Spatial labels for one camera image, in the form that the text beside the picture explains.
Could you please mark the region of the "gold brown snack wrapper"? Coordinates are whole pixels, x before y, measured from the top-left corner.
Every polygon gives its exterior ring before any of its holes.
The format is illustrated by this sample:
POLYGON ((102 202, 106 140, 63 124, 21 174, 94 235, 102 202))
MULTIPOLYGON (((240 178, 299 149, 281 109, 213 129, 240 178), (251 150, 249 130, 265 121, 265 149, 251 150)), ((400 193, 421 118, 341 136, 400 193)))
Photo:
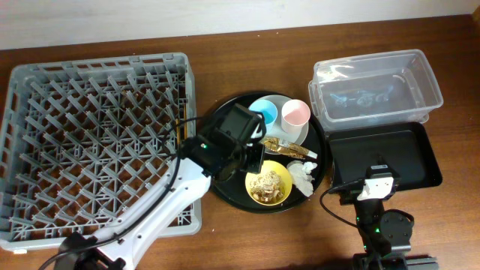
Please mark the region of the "gold brown snack wrapper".
POLYGON ((285 156, 288 156, 291 158, 297 158, 297 159, 306 159, 306 158, 317 159, 318 157, 317 153, 285 139, 265 136, 263 139, 260 140, 260 142, 269 151, 279 155, 285 155, 285 156))

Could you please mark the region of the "light blue plastic cup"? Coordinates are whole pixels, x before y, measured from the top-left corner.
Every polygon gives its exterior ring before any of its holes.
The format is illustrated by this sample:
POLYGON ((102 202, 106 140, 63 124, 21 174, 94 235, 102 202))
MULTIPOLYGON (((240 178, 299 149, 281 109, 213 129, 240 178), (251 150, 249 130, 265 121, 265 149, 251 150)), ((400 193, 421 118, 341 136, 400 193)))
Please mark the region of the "light blue plastic cup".
POLYGON ((277 107, 269 100, 255 100, 248 109, 253 112, 262 113, 265 118, 265 126, 269 131, 273 128, 278 117, 277 107))

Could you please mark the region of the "food scraps pile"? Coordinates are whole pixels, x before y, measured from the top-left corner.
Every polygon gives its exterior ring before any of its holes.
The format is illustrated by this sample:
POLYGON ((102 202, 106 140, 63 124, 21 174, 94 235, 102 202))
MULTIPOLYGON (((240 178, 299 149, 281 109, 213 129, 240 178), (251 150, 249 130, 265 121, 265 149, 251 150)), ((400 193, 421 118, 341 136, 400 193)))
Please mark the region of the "food scraps pile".
POLYGON ((284 183, 275 171, 256 176, 249 187, 250 195, 259 203, 271 205, 284 197, 284 183))

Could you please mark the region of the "yellow bowl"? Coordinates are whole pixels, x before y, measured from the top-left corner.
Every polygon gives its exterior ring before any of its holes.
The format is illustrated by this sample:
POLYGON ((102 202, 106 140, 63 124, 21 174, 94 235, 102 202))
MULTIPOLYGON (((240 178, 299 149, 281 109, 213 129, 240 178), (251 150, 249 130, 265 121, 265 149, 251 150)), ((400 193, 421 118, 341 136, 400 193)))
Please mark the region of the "yellow bowl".
POLYGON ((280 205, 290 195, 293 178, 287 168, 273 160, 263 162, 260 173, 245 176, 245 188, 256 203, 263 206, 280 205))

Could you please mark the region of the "pink plastic cup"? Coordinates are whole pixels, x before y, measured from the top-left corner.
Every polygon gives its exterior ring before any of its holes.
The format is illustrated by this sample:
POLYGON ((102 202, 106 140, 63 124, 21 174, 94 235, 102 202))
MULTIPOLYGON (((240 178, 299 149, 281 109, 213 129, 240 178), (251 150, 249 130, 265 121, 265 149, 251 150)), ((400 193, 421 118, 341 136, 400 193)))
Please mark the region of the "pink plastic cup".
POLYGON ((281 127, 288 134, 299 133, 311 117, 309 106, 302 100, 288 100, 281 109, 281 127))

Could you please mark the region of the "white tissue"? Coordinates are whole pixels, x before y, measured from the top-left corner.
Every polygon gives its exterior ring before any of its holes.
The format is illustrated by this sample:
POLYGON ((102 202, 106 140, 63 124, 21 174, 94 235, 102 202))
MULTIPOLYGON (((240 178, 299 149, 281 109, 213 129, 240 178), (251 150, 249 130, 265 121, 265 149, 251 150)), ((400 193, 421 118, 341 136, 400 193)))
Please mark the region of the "white tissue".
POLYGON ((314 192, 314 187, 312 184, 314 177, 311 175, 311 173, 317 168, 317 163, 294 160, 290 162, 286 168, 292 176, 292 183, 301 191, 304 196, 311 196, 314 192))

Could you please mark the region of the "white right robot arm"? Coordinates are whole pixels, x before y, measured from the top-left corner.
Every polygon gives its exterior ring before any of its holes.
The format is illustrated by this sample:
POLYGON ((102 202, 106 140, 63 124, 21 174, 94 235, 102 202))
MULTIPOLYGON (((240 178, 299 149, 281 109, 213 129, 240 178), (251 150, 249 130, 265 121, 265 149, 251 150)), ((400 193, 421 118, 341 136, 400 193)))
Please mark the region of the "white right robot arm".
POLYGON ((364 253, 352 258, 352 269, 437 270, 437 259, 429 256, 406 257, 411 251, 414 217, 397 209, 386 210, 383 202, 395 194, 400 176, 387 164, 369 166, 365 176, 337 191, 340 202, 352 204, 355 226, 364 244, 364 253))

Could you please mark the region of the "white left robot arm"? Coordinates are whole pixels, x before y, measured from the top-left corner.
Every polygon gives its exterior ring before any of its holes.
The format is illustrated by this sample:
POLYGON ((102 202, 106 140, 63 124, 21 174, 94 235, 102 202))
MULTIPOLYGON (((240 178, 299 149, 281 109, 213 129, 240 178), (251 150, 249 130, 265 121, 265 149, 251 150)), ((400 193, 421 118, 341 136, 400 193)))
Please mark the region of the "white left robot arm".
POLYGON ((92 236, 68 236, 41 267, 135 269, 159 233, 203 197, 212 182, 224 182, 239 171, 260 171, 260 140, 266 135, 262 112, 235 104, 201 119, 202 129, 179 145, 172 166, 150 190, 92 236))

